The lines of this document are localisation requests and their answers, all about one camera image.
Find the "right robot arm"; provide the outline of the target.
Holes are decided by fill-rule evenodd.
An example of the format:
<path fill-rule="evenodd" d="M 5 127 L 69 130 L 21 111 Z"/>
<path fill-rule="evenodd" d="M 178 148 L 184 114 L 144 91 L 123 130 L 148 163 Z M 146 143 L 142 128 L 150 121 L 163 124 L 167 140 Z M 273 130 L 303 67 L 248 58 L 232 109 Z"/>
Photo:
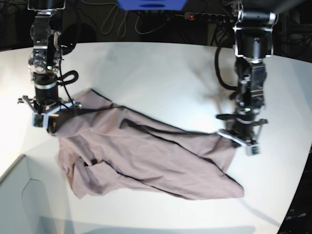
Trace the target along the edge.
<path fill-rule="evenodd" d="M 32 111 L 32 126 L 43 128 L 53 134 L 62 112 L 76 116 L 81 107 L 71 97 L 64 101 L 59 96 L 59 87 L 65 88 L 78 80 L 75 70 L 63 73 L 61 63 L 63 55 L 73 51 L 77 44 L 62 44 L 62 14 L 66 8 L 64 0 L 30 0 L 27 9 L 35 12 L 30 28 L 33 49 L 28 60 L 31 82 L 35 96 L 23 95 L 18 103 L 25 103 Z"/>

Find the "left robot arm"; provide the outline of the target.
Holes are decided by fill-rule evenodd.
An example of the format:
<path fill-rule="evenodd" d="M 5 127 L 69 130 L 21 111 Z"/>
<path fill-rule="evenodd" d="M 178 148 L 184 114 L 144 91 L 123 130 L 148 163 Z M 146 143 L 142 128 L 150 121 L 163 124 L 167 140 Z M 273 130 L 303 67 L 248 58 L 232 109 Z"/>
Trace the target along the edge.
<path fill-rule="evenodd" d="M 222 0 L 220 5 L 234 21 L 234 37 L 217 47 L 214 68 L 221 86 L 232 91 L 229 98 L 234 101 L 235 109 L 232 114 L 216 115 L 217 119 L 225 122 L 225 129 L 218 130 L 218 134 L 230 139 L 234 147 L 244 147 L 247 155 L 254 156 L 260 153 L 260 130 L 268 123 L 266 119 L 257 119 L 257 116 L 265 107 L 267 71 L 264 59 L 273 55 L 273 27 L 278 14 L 242 0 Z M 236 56 L 236 86 L 226 84 L 220 74 L 219 54 L 226 45 L 233 46 Z"/>

